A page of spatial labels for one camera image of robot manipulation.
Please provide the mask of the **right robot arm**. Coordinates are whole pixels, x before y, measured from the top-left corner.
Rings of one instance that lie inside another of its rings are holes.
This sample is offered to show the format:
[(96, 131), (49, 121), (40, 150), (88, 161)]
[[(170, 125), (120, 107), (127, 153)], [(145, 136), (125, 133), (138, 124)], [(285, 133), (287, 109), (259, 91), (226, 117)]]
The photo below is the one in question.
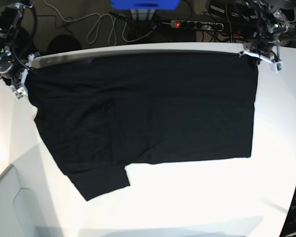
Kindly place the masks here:
[[(37, 11), (31, 0), (0, 0), (0, 80), (13, 91), (25, 88), (28, 72), (34, 72), (32, 61), (35, 52), (31, 50), (37, 33)], [(32, 33), (24, 35), (22, 20), (25, 10), (33, 16)]]

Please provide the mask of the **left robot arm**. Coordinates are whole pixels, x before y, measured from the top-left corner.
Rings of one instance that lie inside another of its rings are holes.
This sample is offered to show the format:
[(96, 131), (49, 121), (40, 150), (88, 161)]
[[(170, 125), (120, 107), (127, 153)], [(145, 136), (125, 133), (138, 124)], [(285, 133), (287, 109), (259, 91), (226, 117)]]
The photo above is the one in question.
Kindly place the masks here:
[(261, 61), (278, 63), (280, 61), (280, 36), (289, 30), (290, 21), (283, 10), (296, 8), (296, 0), (247, 0), (248, 8), (257, 16), (255, 32), (244, 43), (239, 54), (248, 55), (256, 65)]

